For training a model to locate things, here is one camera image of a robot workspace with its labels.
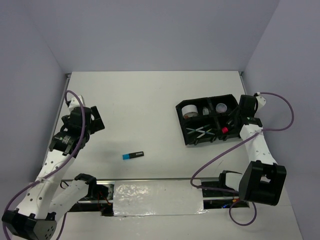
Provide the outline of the pink highlighter marker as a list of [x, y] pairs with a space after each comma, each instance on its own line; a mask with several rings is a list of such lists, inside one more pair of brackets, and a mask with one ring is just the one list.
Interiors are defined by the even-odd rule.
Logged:
[[223, 134], [226, 134], [229, 130], [228, 130], [227, 127], [223, 127], [223, 128], [221, 129], [221, 131], [222, 131]]

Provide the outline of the clear paperclip jar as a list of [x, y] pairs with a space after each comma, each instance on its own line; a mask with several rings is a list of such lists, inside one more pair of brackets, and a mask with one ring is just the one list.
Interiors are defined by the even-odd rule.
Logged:
[[224, 103], [218, 103], [215, 107], [215, 111], [220, 114], [225, 113], [227, 110], [228, 110], [228, 107]]

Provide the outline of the small clear tape roll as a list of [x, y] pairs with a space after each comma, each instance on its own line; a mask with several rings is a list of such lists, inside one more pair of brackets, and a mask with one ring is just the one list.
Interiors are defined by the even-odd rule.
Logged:
[[208, 109], [207, 107], [204, 107], [204, 108], [202, 109], [202, 115], [203, 115], [203, 116], [207, 116], [207, 115], [209, 115], [209, 114], [210, 114], [209, 109]]

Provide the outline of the green pen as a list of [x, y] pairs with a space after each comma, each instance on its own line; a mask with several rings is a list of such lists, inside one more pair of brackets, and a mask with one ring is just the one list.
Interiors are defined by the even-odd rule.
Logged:
[[188, 134], [188, 135], [191, 135], [191, 134], [196, 133], [196, 132], [198, 132], [198, 133], [204, 133], [204, 129], [205, 129], [205, 128], [208, 128], [209, 126], [210, 126], [210, 124], [206, 124], [206, 125], [201, 126], [201, 127], [193, 127], [193, 128], [187, 127], [187, 128], [186, 128], [186, 129], [188, 130], [187, 134]]

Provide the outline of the yellow pen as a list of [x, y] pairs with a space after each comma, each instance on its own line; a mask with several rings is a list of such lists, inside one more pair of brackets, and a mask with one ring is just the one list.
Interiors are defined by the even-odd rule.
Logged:
[[211, 130], [211, 128], [208, 130], [198, 130], [197, 132], [200, 133], [200, 135], [198, 135], [196, 138], [202, 138], [204, 135], [214, 135], [214, 133], [212, 133]]

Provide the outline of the blue pen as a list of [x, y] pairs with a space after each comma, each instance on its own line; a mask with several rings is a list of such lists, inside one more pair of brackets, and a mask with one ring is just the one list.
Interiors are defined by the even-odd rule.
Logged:
[[187, 130], [188, 130], [188, 132], [187, 132], [188, 135], [191, 135], [193, 133], [201, 133], [204, 135], [212, 135], [212, 136], [215, 135], [214, 133], [210, 132], [209, 130], [205, 131], [202, 128], [200, 128], [200, 129], [187, 128]]

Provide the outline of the large white tape roll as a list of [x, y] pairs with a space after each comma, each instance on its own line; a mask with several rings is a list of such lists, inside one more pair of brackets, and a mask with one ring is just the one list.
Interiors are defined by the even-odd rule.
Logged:
[[199, 115], [197, 107], [193, 104], [184, 106], [181, 109], [181, 113], [184, 119], [197, 117]]

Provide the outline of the blue highlighter marker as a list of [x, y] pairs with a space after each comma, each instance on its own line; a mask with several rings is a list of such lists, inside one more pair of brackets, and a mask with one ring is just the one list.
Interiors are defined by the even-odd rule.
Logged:
[[129, 160], [129, 159], [134, 159], [138, 157], [143, 157], [144, 152], [143, 151], [138, 151], [138, 152], [132, 152], [132, 153], [127, 153], [122, 155], [123, 160]]

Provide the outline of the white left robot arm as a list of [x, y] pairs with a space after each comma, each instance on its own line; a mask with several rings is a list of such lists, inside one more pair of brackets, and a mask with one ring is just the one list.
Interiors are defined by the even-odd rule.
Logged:
[[91, 200], [98, 195], [97, 179], [80, 173], [59, 195], [62, 178], [75, 161], [90, 136], [105, 128], [96, 106], [75, 107], [61, 118], [63, 125], [49, 145], [44, 165], [35, 183], [24, 192], [26, 196], [18, 206], [5, 208], [2, 224], [7, 232], [26, 240], [50, 240], [58, 221], [79, 200]]

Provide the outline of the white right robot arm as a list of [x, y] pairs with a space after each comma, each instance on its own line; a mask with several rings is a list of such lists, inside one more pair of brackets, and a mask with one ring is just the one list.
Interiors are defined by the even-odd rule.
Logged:
[[240, 200], [276, 206], [284, 187], [287, 170], [273, 158], [255, 113], [266, 100], [261, 96], [242, 95], [234, 110], [234, 119], [245, 142], [249, 164], [244, 173], [224, 170], [219, 175], [218, 192], [223, 196], [238, 192]]

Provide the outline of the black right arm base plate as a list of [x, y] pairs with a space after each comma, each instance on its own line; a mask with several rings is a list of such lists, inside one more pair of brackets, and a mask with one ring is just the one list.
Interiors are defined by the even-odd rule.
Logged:
[[[210, 188], [219, 188], [219, 189], [226, 189], [226, 190], [232, 190], [231, 188], [223, 185], [219, 181], [202, 181], [201, 182], [202, 187], [210, 187]], [[233, 197], [238, 198], [238, 193], [233, 192], [226, 192], [226, 191], [220, 191], [220, 190], [210, 190], [210, 189], [203, 189], [202, 190], [202, 196], [204, 198], [222, 198], [222, 197]]]

